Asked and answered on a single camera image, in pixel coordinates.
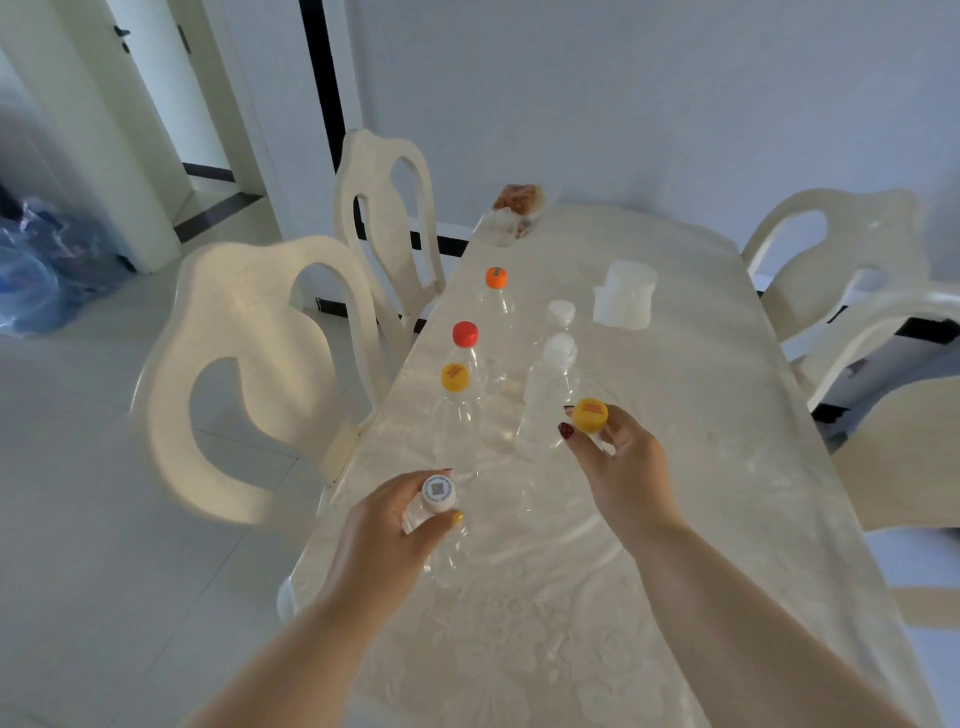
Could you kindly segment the person's left hand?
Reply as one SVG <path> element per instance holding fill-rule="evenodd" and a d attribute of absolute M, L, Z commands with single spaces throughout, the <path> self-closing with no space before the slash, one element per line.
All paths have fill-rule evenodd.
<path fill-rule="evenodd" d="M 318 592 L 320 602 L 372 631 L 390 620 L 413 591 L 428 560 L 409 552 L 404 514 L 425 480 L 436 475 L 450 476 L 451 470 L 402 473 L 350 509 Z"/>

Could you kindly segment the person's right hand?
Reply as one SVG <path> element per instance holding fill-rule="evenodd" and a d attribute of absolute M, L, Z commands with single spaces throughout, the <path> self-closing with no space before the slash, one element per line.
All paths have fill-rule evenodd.
<path fill-rule="evenodd" d="M 601 435 L 612 452 L 603 471 L 584 471 L 594 503 L 635 561 L 666 537 L 689 528 L 674 498 L 666 451 L 630 413 L 608 405 Z"/>

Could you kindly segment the clear bottle with yellow cap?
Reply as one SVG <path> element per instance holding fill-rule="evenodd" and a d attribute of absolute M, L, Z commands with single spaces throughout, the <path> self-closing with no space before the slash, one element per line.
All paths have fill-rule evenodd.
<path fill-rule="evenodd" d="M 598 398 L 584 397 L 564 407 L 570 428 L 584 433 L 606 455 L 601 439 L 609 422 L 609 408 Z M 560 527 L 575 516 L 590 494 L 590 486 L 575 455 L 555 427 L 534 429 L 524 422 L 515 440 L 516 451 L 533 464 L 527 487 L 527 522 L 536 533 Z"/>
<path fill-rule="evenodd" d="M 444 365 L 439 385 L 441 398 L 429 420 L 436 465 L 450 469 L 452 479 L 457 482 L 475 480 L 481 446 L 481 410 L 471 391 L 469 368 L 460 363 Z"/>

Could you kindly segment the clear bottle with printed white cap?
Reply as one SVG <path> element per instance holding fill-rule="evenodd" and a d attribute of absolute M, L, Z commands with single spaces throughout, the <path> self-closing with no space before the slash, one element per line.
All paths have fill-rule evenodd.
<path fill-rule="evenodd" d="M 417 495 L 406 508 L 403 531 L 412 533 L 432 517 L 451 513 L 461 508 L 454 481 L 445 474 L 432 475 L 419 488 Z M 475 525 L 464 518 L 454 525 L 449 533 L 432 551 L 424 572 L 438 588 L 462 589 L 469 580 L 468 565 L 480 551 L 481 535 Z"/>

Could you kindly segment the person's left forearm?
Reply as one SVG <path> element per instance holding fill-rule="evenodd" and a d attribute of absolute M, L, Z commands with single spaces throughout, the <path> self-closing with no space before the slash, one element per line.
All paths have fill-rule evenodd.
<path fill-rule="evenodd" d="M 386 590 L 322 594 L 179 728 L 336 728 L 400 604 Z"/>

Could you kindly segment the person's right forearm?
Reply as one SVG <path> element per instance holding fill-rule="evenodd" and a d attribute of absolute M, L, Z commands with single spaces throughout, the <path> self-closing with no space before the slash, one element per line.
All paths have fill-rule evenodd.
<path fill-rule="evenodd" d="M 689 527 L 622 542 L 712 728 L 919 728 Z"/>

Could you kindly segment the clear bottle with plain white cap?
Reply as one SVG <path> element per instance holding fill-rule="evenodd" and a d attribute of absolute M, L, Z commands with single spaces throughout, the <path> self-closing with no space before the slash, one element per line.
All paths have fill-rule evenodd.
<path fill-rule="evenodd" d="M 571 334 L 576 315 L 575 305 L 564 299 L 551 300 L 545 310 L 535 345 L 542 347 L 556 334 Z"/>
<path fill-rule="evenodd" d="M 531 366 L 523 393 L 523 412 L 515 436 L 516 451 L 529 460 L 547 454 L 561 440 L 558 424 L 565 407 L 578 399 L 578 347 L 568 333 L 556 333 L 543 345 Z"/>

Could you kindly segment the translucent white plastic container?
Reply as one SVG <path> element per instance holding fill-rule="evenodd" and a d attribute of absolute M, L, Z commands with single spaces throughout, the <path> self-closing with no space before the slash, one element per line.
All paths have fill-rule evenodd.
<path fill-rule="evenodd" d="M 603 284 L 593 288 L 592 321 L 627 332 L 647 330 L 658 281 L 657 271 L 643 262 L 613 261 Z"/>

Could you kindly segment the clear bottle with red cap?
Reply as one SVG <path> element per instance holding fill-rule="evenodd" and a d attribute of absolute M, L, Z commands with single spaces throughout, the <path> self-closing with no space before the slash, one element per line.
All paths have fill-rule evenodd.
<path fill-rule="evenodd" d="M 485 349 L 481 346 L 479 328 L 472 321 L 458 321 L 452 328 L 453 346 L 448 351 L 443 365 L 456 363 L 469 371 L 469 392 L 474 399 L 481 399 L 487 392 L 490 380 L 490 364 Z"/>

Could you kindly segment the clear bottle with orange cap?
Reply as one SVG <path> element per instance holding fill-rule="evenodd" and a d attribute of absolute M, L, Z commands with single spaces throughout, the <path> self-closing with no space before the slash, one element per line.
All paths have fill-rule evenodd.
<path fill-rule="evenodd" d="M 475 310 L 480 344 L 492 358 L 500 356 L 510 344 L 517 318 L 508 284 L 509 274 L 505 268 L 488 268 Z"/>

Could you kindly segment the clear bag of brown snacks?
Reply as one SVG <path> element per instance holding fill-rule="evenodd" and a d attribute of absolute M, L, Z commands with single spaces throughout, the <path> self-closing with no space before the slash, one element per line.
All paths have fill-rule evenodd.
<path fill-rule="evenodd" d="M 495 244 L 511 247 L 527 237 L 561 196 L 562 189 L 554 186 L 517 183 L 504 186 L 485 216 Z"/>

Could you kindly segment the cream wooden dining chair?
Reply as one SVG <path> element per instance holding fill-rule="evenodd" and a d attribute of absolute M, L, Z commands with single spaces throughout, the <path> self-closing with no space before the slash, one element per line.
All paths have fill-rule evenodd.
<path fill-rule="evenodd" d="M 419 274 L 413 229 L 392 174 L 403 164 L 414 176 L 420 251 L 430 272 Z M 426 159 L 412 141 L 384 138 L 366 128 L 346 132 L 333 193 L 335 235 L 354 253 L 366 276 L 384 332 L 410 341 L 428 305 L 446 287 L 436 207 Z"/>
<path fill-rule="evenodd" d="M 807 213 L 822 214 L 824 237 L 789 258 L 761 297 L 779 344 L 816 333 L 840 313 L 861 279 L 880 278 L 881 287 L 930 280 L 921 204 L 904 188 L 855 193 L 819 187 L 789 196 L 764 217 L 741 252 L 750 275 L 759 272 L 779 229 Z"/>
<path fill-rule="evenodd" d="M 960 323 L 960 283 L 892 287 L 847 309 L 795 369 L 807 405 L 873 334 L 913 314 Z M 832 460 L 864 531 L 960 528 L 960 371 L 884 394 Z"/>
<path fill-rule="evenodd" d="M 224 473 L 200 450 L 190 416 L 194 385 L 221 359 L 238 369 L 251 423 L 318 466 L 330 483 L 349 466 L 367 422 L 342 408 L 326 335 L 291 305 L 312 265 L 340 281 L 358 372 L 370 403 L 382 405 L 391 382 L 381 354 L 378 314 L 364 269 L 351 249 L 326 236 L 266 247 L 219 242 L 182 262 L 168 321 L 135 388 L 130 418 L 162 484 L 204 518 L 241 526 L 298 521 L 275 492 Z"/>

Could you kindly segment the blue plastic bag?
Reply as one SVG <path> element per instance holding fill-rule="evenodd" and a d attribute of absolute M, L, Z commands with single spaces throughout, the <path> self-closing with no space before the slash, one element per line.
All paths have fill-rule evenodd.
<path fill-rule="evenodd" d="M 39 198 L 0 217 L 0 335 L 50 334 L 136 273 L 95 217 Z"/>

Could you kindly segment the white door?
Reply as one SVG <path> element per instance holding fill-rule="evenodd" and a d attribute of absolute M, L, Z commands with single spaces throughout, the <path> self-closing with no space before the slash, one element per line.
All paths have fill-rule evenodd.
<path fill-rule="evenodd" d="M 115 24 L 106 0 L 0 0 L 0 182 L 89 213 L 153 274 L 192 189 Z"/>

